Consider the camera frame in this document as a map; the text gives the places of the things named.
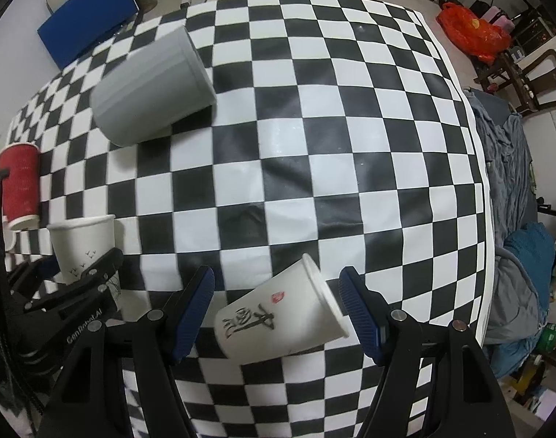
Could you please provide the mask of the white calligraphy cup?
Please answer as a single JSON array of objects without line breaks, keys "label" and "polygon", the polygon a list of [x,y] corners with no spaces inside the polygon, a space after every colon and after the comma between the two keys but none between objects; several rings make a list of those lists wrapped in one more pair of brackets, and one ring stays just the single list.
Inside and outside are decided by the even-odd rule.
[{"label": "white calligraphy cup", "polygon": [[220,310],[214,333],[239,365],[313,349],[348,336],[343,314],[310,255]]},{"label": "white calligraphy cup", "polygon": [[9,228],[3,229],[5,252],[11,252],[15,248],[16,232]]}]

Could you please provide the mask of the orange plastic bag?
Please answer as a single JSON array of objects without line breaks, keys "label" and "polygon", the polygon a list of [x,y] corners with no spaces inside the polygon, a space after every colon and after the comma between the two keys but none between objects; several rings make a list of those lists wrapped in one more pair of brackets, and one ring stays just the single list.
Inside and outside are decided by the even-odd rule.
[{"label": "orange plastic bag", "polygon": [[478,18],[464,6],[444,3],[436,21],[459,50],[484,64],[493,64],[496,57],[510,47],[508,33]]}]

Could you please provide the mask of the teal blue cloth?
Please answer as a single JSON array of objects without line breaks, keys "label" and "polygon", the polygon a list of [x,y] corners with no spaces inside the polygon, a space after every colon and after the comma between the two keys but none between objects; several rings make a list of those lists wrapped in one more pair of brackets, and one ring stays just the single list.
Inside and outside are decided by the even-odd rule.
[{"label": "teal blue cloth", "polygon": [[537,345],[547,322],[554,260],[554,240],[542,223],[527,223],[495,250],[484,352],[498,379],[518,369]]}]

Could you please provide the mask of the white bird paper cup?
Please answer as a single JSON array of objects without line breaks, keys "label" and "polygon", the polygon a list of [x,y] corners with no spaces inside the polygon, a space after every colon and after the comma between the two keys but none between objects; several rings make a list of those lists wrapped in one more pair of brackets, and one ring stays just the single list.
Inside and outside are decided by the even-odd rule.
[{"label": "white bird paper cup", "polygon": [[71,285],[115,247],[115,216],[67,219],[47,226],[62,282]]}]

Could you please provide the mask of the wooden chair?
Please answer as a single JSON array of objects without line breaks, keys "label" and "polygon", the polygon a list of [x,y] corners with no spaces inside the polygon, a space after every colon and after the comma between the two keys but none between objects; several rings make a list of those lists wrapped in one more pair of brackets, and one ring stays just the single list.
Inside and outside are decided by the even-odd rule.
[{"label": "wooden chair", "polygon": [[515,111],[522,116],[556,109],[556,50],[545,50],[524,68],[507,51],[499,53],[492,65],[479,62],[475,68],[475,82],[485,92],[513,88],[518,100]]}]

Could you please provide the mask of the white calligraphy cup left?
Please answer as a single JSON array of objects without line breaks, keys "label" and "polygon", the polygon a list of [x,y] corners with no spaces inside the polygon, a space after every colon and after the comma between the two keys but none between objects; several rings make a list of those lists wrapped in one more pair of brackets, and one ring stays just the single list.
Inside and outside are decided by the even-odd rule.
[{"label": "white calligraphy cup left", "polygon": [[16,232],[9,228],[3,229],[5,252],[11,252],[15,248]]}]

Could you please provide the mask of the grey blanket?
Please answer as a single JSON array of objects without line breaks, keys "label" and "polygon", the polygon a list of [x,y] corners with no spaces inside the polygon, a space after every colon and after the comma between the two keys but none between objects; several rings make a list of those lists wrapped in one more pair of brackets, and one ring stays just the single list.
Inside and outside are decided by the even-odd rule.
[{"label": "grey blanket", "polygon": [[539,223],[532,159],[519,114],[495,96],[473,88],[465,94],[484,149],[496,250],[511,233],[527,223]]}]

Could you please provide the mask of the red ripple paper cup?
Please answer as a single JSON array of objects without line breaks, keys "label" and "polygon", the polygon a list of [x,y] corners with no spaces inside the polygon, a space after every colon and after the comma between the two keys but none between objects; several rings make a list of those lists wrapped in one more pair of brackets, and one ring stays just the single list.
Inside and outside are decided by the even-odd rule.
[{"label": "red ripple paper cup", "polygon": [[0,152],[0,170],[8,170],[1,184],[1,208],[14,231],[39,228],[39,150],[28,142],[16,142]]}]

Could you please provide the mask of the grey plastic cup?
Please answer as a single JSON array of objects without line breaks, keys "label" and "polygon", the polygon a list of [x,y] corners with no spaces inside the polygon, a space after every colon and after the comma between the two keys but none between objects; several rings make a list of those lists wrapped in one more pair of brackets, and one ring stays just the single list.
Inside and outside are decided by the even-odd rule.
[{"label": "grey plastic cup", "polygon": [[211,79],[184,27],[118,64],[90,96],[97,127],[121,147],[155,138],[215,102]]}]

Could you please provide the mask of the white calligraphy cup right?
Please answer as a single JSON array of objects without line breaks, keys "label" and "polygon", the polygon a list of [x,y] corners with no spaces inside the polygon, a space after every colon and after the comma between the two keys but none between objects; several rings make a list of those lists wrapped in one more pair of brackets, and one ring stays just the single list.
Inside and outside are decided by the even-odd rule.
[{"label": "white calligraphy cup right", "polygon": [[220,310],[214,333],[239,365],[313,349],[348,336],[343,314],[310,255]]}]

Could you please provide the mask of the checkered tablecloth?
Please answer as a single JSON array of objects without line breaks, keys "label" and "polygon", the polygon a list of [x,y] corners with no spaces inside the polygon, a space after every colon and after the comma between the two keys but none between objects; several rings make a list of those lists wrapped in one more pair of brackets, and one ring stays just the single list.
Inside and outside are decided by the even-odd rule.
[{"label": "checkered tablecloth", "polygon": [[[185,28],[216,104],[162,138],[118,147],[90,93]],[[376,0],[218,0],[101,43],[16,114],[41,153],[39,230],[9,263],[51,252],[47,226],[115,217],[120,317],[161,307],[197,267],[218,311],[310,255],[360,276],[418,321],[483,338],[494,251],[474,116],[424,16]]]}]

